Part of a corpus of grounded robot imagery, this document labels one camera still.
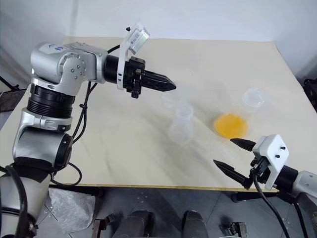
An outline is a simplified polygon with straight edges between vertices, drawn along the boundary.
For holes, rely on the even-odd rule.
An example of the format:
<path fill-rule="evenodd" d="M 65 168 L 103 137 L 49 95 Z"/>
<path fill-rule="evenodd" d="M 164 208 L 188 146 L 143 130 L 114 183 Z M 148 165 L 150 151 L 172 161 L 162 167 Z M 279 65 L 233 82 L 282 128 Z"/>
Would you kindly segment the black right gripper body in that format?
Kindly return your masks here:
<path fill-rule="evenodd" d="M 270 171 L 268 169 L 269 161 L 267 158 L 254 158 L 251 163 L 249 177 L 245 180 L 244 188 L 249 190 L 253 184 L 253 176 L 258 176 L 258 182 L 266 184 Z"/>

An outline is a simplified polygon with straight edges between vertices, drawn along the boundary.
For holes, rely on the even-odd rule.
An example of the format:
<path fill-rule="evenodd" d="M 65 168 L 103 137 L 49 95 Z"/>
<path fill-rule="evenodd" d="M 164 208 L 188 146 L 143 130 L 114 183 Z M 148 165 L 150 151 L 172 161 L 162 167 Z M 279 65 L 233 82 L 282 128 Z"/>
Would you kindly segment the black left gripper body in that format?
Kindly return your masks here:
<path fill-rule="evenodd" d="M 125 62 L 123 88 L 135 99 L 141 94 L 141 76 L 144 75 L 145 63 L 145 60 L 136 57 Z"/>

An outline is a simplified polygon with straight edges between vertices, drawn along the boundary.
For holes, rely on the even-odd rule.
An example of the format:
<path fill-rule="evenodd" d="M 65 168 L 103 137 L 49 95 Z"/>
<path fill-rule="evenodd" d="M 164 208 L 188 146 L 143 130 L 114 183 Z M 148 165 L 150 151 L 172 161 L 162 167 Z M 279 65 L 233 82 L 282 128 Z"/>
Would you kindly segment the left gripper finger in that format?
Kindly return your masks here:
<path fill-rule="evenodd" d="M 176 85 L 171 80 L 143 80 L 142 86 L 160 92 L 167 92 L 176 89 Z"/>
<path fill-rule="evenodd" d="M 159 74 L 159 73 L 151 72 L 148 70 L 145 70 L 145 77 L 148 80 L 155 80 L 160 82 L 171 82 L 171 80 L 167 76 Z"/>

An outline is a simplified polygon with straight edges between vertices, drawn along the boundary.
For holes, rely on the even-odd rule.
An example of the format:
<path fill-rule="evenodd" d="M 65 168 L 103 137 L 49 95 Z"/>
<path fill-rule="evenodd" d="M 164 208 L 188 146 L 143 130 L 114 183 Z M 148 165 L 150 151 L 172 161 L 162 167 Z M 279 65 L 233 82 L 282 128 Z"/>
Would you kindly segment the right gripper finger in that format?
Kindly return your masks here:
<path fill-rule="evenodd" d="M 242 186 L 249 186 L 249 178 L 236 172 L 232 166 L 217 160 L 214 160 L 213 162 L 225 175 L 240 183 Z"/>
<path fill-rule="evenodd" d="M 239 146 L 240 148 L 250 152 L 252 152 L 253 147 L 256 145 L 256 143 L 253 141 L 241 138 L 231 138 L 230 141 Z"/>

